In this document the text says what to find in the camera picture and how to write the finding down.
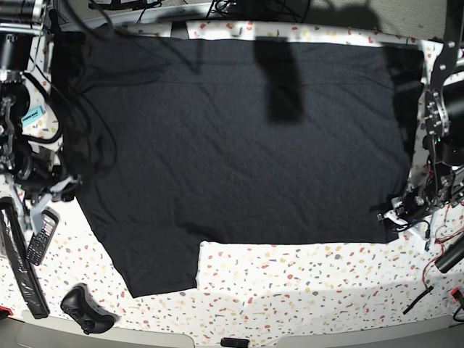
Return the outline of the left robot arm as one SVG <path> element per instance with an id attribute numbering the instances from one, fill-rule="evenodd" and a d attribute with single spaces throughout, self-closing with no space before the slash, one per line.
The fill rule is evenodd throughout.
<path id="1" fill-rule="evenodd" d="M 391 200 L 391 209 L 379 216 L 393 233 L 409 231 L 425 242 L 431 239 L 426 217 L 447 204 L 455 207 L 463 202 L 463 82 L 445 84 L 463 71 L 462 41 L 463 2 L 448 1 L 443 46 L 424 96 L 428 178 L 407 187 Z"/>

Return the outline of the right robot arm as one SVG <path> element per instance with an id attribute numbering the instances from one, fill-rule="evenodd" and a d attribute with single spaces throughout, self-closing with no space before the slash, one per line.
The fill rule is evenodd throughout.
<path id="1" fill-rule="evenodd" d="M 30 106 L 26 83 L 38 89 L 49 109 L 54 103 L 33 76 L 36 63 L 30 58 L 44 36 L 47 1 L 1 2 L 1 174 L 17 208 L 22 231 L 39 234 L 42 213 L 50 201 L 72 191 L 79 178 L 69 172 L 62 150 L 42 152 L 63 141 L 63 125 L 50 138 L 23 132 L 22 118 Z"/>

